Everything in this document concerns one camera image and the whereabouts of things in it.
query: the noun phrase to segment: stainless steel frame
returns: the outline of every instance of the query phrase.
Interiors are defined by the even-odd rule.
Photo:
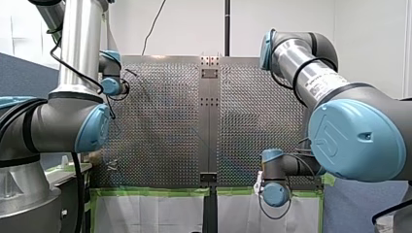
[[[297,148],[303,108],[257,58],[124,56],[122,63],[131,93],[112,103],[119,129],[112,124],[94,186],[199,187],[201,173],[217,173],[218,186],[250,186],[263,150]],[[301,178],[296,184],[316,188]]]

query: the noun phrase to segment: silver arm segment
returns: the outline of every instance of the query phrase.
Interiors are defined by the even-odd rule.
[[[62,35],[63,18],[64,18],[64,2],[62,0],[29,0],[36,5],[40,15],[50,29],[49,34],[52,34],[55,41],[60,40]]]

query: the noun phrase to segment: metal bracket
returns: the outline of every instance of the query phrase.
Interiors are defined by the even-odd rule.
[[[202,79],[217,79],[218,69],[202,69]]]
[[[201,183],[215,183],[218,181],[218,175],[216,173],[200,173]]]

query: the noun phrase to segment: metal post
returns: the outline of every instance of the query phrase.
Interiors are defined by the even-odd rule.
[[[67,0],[64,16],[61,59],[80,73],[97,80],[100,30],[107,0]],[[60,66],[59,84],[53,92],[80,92],[96,95],[96,86]]]
[[[230,0],[224,3],[224,56],[230,56]]]

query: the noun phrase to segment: robotic arm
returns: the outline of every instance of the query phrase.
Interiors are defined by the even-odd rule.
[[[325,168],[336,177],[360,182],[412,180],[412,146],[407,143],[412,140],[412,103],[341,77],[327,38],[271,31],[263,40],[260,67],[286,79],[312,112],[308,138],[314,156],[300,158],[318,175]],[[281,150],[262,154],[263,197],[270,206],[289,200],[289,191],[279,181],[295,174],[296,161],[290,159]]]
[[[58,87],[48,100],[0,98],[0,227],[6,232],[59,232],[59,190],[50,189],[40,153],[99,150],[110,121],[100,93],[124,94],[128,86],[120,82],[119,54],[99,51],[101,17],[112,1],[30,2],[50,28],[55,48],[61,46],[61,66]]]

